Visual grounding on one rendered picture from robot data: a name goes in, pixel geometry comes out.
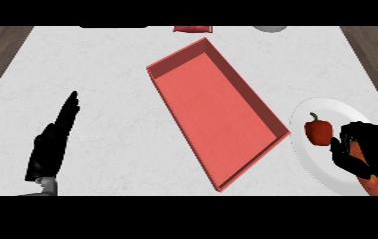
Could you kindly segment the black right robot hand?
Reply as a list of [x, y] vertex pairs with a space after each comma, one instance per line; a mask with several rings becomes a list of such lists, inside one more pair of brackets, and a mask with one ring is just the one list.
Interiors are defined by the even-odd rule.
[[[356, 142], [365, 160], [351, 155], [350, 144]], [[360, 121], [341, 126], [339, 138], [331, 138], [334, 164], [359, 178], [378, 177], [378, 125]]]

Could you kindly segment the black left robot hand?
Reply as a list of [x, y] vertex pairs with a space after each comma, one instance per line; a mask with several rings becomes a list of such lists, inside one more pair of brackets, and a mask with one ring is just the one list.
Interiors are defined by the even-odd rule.
[[25, 180], [34, 182], [43, 177], [56, 177], [65, 156], [68, 137], [80, 111], [78, 94], [72, 92], [50, 123], [34, 139]]

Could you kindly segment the red bell pepper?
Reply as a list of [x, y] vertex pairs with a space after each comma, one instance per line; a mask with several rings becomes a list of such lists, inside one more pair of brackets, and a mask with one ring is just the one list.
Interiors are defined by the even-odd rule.
[[307, 139], [314, 146], [328, 146], [334, 137], [332, 125], [320, 120], [314, 113], [310, 113], [310, 116], [313, 120], [304, 124]]

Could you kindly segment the white plate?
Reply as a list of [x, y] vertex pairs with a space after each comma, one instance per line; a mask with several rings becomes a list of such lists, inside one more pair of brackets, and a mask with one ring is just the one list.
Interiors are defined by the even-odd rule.
[[332, 162], [331, 147], [314, 146], [307, 139], [304, 125], [313, 121], [310, 113], [331, 123], [335, 137], [339, 137], [342, 125], [356, 121], [369, 123], [369, 119], [339, 100], [311, 98], [300, 103], [289, 120], [292, 148], [311, 177], [338, 195], [366, 196], [357, 177]]

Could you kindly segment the orange sweet potato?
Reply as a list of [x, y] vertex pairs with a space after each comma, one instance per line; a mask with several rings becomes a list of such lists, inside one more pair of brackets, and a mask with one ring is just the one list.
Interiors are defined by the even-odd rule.
[[[363, 156], [360, 145], [356, 141], [348, 142], [350, 146], [350, 156], [360, 161], [365, 168], [368, 167], [368, 162]], [[365, 177], [366, 169], [362, 169], [362, 171], [357, 173], [357, 179], [362, 184], [362, 187], [366, 191], [366, 193], [370, 196], [378, 196], [378, 177], [375, 175], [370, 175], [370, 177]]]

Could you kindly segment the grey round object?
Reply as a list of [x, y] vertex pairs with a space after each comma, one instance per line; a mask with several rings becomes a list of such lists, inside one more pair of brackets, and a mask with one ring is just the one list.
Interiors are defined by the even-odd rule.
[[286, 26], [254, 26], [254, 28], [267, 33], [276, 33], [286, 29]]

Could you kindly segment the small red object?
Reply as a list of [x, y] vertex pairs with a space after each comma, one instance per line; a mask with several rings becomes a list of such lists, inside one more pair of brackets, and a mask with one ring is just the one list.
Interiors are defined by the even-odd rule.
[[174, 26], [173, 32], [213, 33], [213, 26]]

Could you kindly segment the red cardboard box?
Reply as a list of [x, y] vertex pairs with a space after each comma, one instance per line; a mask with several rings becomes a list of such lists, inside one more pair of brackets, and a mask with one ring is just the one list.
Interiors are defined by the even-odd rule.
[[221, 192], [289, 130], [202, 38], [146, 67], [214, 189]]

